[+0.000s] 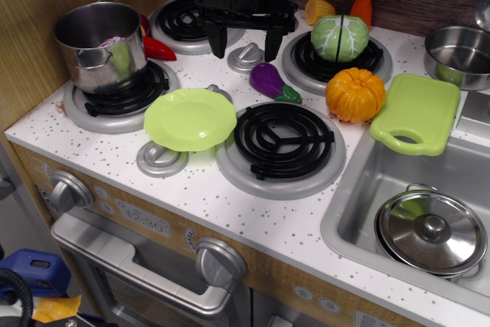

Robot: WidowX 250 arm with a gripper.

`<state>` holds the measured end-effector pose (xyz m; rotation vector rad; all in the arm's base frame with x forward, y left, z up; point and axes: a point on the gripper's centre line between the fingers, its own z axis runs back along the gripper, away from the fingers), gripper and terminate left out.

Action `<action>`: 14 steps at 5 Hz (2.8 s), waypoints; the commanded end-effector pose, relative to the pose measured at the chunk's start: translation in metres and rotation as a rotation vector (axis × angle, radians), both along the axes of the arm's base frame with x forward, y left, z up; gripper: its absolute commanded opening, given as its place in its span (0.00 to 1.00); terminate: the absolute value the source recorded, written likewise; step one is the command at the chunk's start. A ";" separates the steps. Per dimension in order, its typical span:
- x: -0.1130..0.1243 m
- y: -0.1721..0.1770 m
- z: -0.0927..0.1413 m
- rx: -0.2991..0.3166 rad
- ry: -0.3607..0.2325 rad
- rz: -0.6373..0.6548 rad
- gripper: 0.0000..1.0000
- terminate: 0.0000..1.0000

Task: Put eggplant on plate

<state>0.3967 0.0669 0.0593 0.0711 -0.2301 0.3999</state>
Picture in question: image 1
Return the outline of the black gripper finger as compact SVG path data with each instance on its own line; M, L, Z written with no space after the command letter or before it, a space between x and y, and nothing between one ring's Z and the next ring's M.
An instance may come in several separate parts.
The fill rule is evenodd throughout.
M287 30L283 28L271 28L266 32L264 60L270 62L276 59L279 52L283 36L287 34Z
M223 59L227 47L227 29L213 22L205 22L207 39L214 56Z

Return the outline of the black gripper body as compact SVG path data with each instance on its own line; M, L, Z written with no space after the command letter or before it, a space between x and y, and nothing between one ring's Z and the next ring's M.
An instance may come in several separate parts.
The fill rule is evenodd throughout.
M288 0L196 0L195 4L203 22L225 28L283 28L287 34L296 28L298 5Z

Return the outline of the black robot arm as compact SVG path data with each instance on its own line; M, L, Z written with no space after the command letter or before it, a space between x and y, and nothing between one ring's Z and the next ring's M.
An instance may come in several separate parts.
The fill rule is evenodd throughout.
M227 30L266 32L264 60L276 59L283 36L296 28L299 6L288 0L196 0L198 23L205 30L212 53L224 58Z

